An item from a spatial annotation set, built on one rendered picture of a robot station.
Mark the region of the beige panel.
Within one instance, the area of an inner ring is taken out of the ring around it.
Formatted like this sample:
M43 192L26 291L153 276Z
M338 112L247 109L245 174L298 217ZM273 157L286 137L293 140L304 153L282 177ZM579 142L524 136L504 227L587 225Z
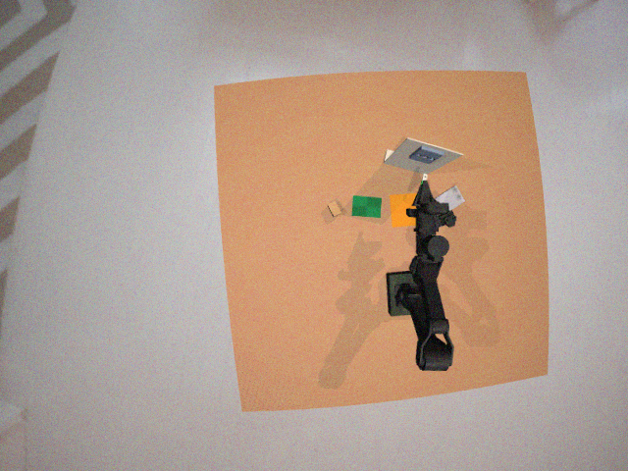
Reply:
M460 156L463 154L407 138L395 151L387 150L384 164L428 175Z

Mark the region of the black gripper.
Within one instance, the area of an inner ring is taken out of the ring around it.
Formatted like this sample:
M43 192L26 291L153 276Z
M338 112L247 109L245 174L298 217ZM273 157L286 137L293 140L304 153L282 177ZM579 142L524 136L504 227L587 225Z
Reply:
M449 210L449 203L440 202L432 196L428 181L420 184L411 206L416 206L416 209L406 209L406 215L415 217L416 236L435 235L439 231L439 228L436 228L435 215L446 214Z

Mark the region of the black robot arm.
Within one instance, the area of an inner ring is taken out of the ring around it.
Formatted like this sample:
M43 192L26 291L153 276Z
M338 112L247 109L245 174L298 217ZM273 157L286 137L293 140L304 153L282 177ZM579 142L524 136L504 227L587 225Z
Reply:
M436 228L455 226L456 218L452 210L435 215ZM408 309L414 323L418 337L415 362L422 371L447 371L452 365L454 345L437 282L443 256L448 250L449 243L444 236L417 235L415 252L418 255L412 257L409 270L418 287L395 285L396 305ZM443 335L446 344L436 334Z

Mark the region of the orange square mat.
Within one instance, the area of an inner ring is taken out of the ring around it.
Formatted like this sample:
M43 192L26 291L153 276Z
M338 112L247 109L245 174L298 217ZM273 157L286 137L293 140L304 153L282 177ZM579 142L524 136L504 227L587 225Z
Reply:
M406 215L406 209L416 209L416 206L411 206L416 194L417 193L390 195L393 227L415 225L415 217L408 217Z

